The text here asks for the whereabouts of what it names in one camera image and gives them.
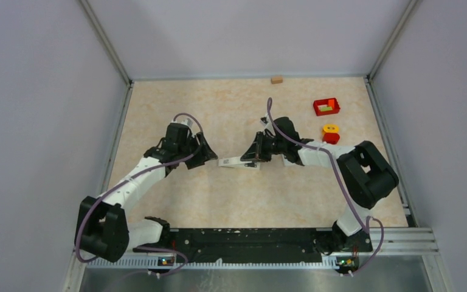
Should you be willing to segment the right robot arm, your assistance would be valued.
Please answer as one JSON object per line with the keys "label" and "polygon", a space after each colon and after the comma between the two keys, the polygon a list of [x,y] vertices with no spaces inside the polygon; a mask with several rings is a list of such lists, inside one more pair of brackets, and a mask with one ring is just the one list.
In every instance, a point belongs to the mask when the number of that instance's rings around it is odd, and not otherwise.
{"label": "right robot arm", "polygon": [[256,133],[241,161],[269,162],[282,155],[291,164],[330,167],[347,202],[333,225],[332,242],[348,251],[357,242],[356,233],[366,231],[372,209],[388,197],[399,178],[374,143],[363,141],[353,147],[304,139],[288,117],[263,118],[265,128]]}

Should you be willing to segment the long white battery cover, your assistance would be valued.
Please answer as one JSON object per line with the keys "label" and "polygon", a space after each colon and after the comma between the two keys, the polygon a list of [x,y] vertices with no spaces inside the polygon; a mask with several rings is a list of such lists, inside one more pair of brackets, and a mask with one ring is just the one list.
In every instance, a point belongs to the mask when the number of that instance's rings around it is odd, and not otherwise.
{"label": "long white battery cover", "polygon": [[240,156],[230,157],[230,158],[221,158],[218,160],[218,165],[220,167],[242,167],[244,166],[244,162],[240,159]]}

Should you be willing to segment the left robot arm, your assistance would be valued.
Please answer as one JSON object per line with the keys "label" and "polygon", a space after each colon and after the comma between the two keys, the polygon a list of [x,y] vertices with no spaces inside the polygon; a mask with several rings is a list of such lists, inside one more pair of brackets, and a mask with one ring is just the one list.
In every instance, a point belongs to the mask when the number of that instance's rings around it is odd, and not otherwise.
{"label": "left robot arm", "polygon": [[78,260],[90,262],[82,256],[87,252],[93,260],[116,262],[127,250],[146,244],[155,251],[166,250],[171,242],[166,221],[146,217],[129,223],[128,213],[181,163],[191,170],[217,158],[202,131],[192,133],[183,122],[170,123],[165,136],[143,154],[129,174],[101,195],[87,196],[80,203],[74,239]]}

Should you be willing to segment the long white remote control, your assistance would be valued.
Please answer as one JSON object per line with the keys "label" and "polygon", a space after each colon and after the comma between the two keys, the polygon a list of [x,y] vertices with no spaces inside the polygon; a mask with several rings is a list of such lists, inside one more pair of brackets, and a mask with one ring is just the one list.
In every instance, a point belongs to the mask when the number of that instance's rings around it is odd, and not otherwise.
{"label": "long white remote control", "polygon": [[238,169],[251,169],[251,170],[259,170],[260,163],[259,162],[241,162],[239,164],[233,165],[234,168]]}

